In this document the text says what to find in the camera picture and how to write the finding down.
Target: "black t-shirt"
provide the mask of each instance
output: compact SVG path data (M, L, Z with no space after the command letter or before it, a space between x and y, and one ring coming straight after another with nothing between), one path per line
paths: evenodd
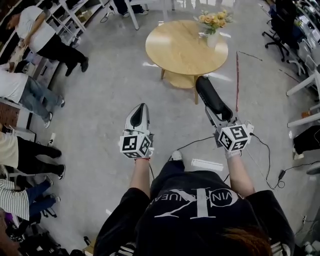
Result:
M109 256L128 242L134 255L224 255L238 252L223 235L255 227L273 241L295 246L294 234L270 190L246 198L211 171L183 172L152 184L151 200L130 188L103 225L94 256Z

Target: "sleeve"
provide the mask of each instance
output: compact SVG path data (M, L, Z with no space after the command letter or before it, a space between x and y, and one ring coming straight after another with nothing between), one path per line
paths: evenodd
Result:
M15 190L15 183L5 179L0 179L0 189Z
M260 191L247 196L267 235L275 242L289 246L291 255L295 248L295 235L288 220L271 190Z
M9 70L10 69L10 64L6 63L6 64L2 64L0 65L0 70Z
M44 12L42 9L34 5L26 8L25 11L27 12L28 18L32 21L36 21L39 15Z
M150 203L138 188L129 188L120 204L102 226L94 246L94 256L109 256L135 239L136 225Z

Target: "round wooden table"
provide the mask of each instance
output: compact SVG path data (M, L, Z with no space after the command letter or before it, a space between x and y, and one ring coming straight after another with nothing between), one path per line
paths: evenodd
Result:
M165 22L147 37L145 50L160 68L161 79L182 89L195 88L199 76L215 71L228 57L228 45L220 35L215 48L207 46L207 39L199 37L200 26L193 20Z

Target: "man in white shirt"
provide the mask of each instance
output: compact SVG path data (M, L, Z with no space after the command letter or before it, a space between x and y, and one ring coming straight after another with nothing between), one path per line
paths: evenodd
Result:
M3 125L0 123L0 165L16 168L25 174L55 174L59 180L64 178L64 164L42 162L36 157L46 155L56 159L62 155L60 150L1 132L2 130Z
M61 108L65 105L65 100L30 76L24 73L11 73L14 66L13 62L0 65L0 97L21 103L26 109L39 115L44 121L44 127L48 128L53 114L43 106L42 97L45 97L48 103Z
M16 29L19 38L23 39L22 47L29 46L33 53L65 63L68 77L72 70L81 64L81 71L85 72L89 66L89 59L80 51L65 45L56 31L46 23L46 14L36 6L29 6L21 13L13 14L7 24L7 29Z

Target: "white t-shirt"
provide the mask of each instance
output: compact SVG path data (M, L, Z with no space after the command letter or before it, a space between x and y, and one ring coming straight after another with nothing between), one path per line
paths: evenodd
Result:
M16 33L19 38L25 39L27 37L36 19L41 13L43 13L43 10L36 6L29 6L21 12L20 21L16 27ZM29 48L34 53L39 52L55 33L56 31L46 23L46 21L44 21L31 37Z
M0 97L18 103L24 92L28 76L24 73L10 73L9 63L0 65Z
M0 131L0 165L18 167L19 149L17 136Z

